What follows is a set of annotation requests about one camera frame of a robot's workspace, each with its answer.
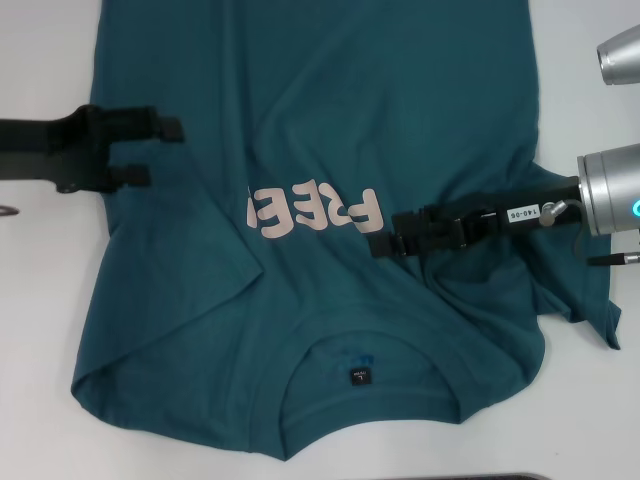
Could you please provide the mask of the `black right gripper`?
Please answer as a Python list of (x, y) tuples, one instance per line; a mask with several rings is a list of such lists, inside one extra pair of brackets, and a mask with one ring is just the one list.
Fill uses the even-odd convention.
[[(469, 247), (496, 236), (520, 236), (540, 228), (584, 223), (576, 177), (556, 180), (523, 190), (474, 193), (447, 205), (454, 229), (454, 246)], [(424, 206), (392, 216), (395, 233), (366, 236), (374, 258), (425, 256), (451, 248), (444, 236), (448, 220), (441, 208)]]

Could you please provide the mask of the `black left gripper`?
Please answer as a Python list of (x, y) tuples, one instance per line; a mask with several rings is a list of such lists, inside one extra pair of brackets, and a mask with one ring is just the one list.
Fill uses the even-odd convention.
[(1, 178), (44, 180), (59, 193), (112, 193), (123, 187), (149, 187), (150, 170), (143, 164), (108, 167), (113, 142), (158, 139), (185, 140), (176, 117), (160, 116), (154, 107), (103, 111), (79, 107), (57, 120), (1, 122)]

